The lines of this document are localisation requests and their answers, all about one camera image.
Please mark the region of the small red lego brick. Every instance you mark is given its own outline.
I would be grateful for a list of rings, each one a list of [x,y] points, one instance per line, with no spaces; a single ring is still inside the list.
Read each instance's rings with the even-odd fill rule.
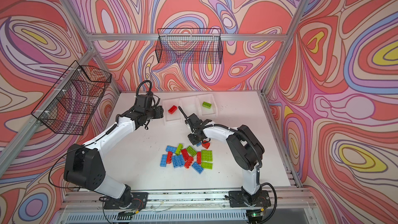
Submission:
[[[210,142],[203,142],[203,143],[202,143],[202,147],[204,147],[205,149],[209,149],[209,147],[210,147]]]

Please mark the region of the green lego brick narrow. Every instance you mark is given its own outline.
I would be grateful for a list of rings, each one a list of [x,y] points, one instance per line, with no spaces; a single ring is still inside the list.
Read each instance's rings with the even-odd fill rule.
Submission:
[[[183,150],[183,144],[179,144],[178,146],[177,146],[177,149],[176,149],[176,152],[175,152],[175,154],[177,155],[177,156],[179,156],[180,154],[181,154],[181,151]]]

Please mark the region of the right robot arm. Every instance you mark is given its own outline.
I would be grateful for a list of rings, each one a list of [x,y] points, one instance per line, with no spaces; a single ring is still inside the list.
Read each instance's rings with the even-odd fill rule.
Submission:
[[[260,169],[264,147],[246,125],[230,128],[209,119],[201,120],[196,114],[187,116],[181,107],[178,108],[191,133],[189,141],[196,145],[204,141],[225,142],[235,160],[243,170],[242,191],[248,196],[256,196],[261,191]]]

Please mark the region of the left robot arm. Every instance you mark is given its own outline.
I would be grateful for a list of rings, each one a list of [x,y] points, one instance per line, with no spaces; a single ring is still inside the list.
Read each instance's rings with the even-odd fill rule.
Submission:
[[[121,201],[132,201],[131,188],[106,173],[103,158],[124,138],[140,127],[148,129],[152,119],[163,118],[164,110],[154,99],[152,82],[145,80],[135,93],[134,105],[117,115],[116,122],[82,145],[72,145],[66,153],[64,180],[81,188]]]

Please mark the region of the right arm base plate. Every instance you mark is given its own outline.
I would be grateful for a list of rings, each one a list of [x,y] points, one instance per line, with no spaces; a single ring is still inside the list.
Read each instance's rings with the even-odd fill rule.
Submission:
[[[271,200],[267,191],[258,190],[254,195],[250,195],[245,190],[229,191],[225,195],[230,202],[230,207],[270,207]]]

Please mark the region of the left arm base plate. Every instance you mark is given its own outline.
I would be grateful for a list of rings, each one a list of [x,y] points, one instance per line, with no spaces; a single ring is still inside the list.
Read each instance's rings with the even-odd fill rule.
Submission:
[[[147,192],[131,192],[129,197],[122,196],[120,199],[106,197],[104,209],[135,209],[141,210],[146,208],[149,193]]]

